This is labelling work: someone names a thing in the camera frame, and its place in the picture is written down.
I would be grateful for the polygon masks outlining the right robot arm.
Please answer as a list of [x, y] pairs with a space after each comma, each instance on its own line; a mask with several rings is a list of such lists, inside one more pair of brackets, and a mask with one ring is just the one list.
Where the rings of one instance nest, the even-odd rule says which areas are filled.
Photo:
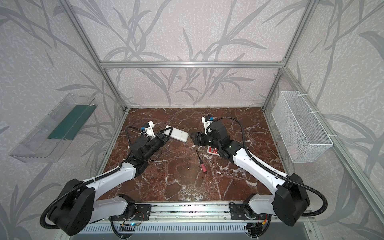
[[242, 142], [232, 140], [221, 119], [212, 116], [202, 117], [202, 123], [204, 130], [191, 135], [194, 144], [217, 149], [220, 157], [247, 171], [270, 191], [270, 195], [251, 195], [243, 202], [249, 219], [268, 214], [292, 227], [301, 217], [318, 216], [327, 210], [327, 198], [305, 185], [300, 176], [283, 173], [252, 154], [245, 135]]

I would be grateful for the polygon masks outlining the red handled screwdriver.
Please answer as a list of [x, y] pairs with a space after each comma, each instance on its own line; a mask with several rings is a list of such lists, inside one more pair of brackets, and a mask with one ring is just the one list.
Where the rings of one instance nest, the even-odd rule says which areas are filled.
[[197, 153], [197, 155], [198, 155], [198, 159], [199, 159], [200, 167], [201, 167], [203, 173], [206, 174], [206, 173], [207, 173], [207, 169], [206, 169], [205, 164], [203, 163], [203, 160], [202, 160], [201, 156], [199, 155], [199, 151], [196, 150], [196, 153]]

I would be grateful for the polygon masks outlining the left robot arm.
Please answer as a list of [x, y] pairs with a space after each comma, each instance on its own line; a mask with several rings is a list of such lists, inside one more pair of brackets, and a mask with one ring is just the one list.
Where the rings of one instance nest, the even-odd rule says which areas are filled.
[[153, 138], [140, 136], [131, 146], [129, 157], [116, 168], [90, 178], [67, 182], [59, 196], [50, 203], [40, 217], [41, 227], [61, 229], [73, 236], [88, 224], [113, 216], [132, 218], [137, 213], [136, 202], [127, 195], [100, 200], [116, 186], [140, 176], [148, 167], [149, 159], [170, 139], [172, 127], [160, 130]]

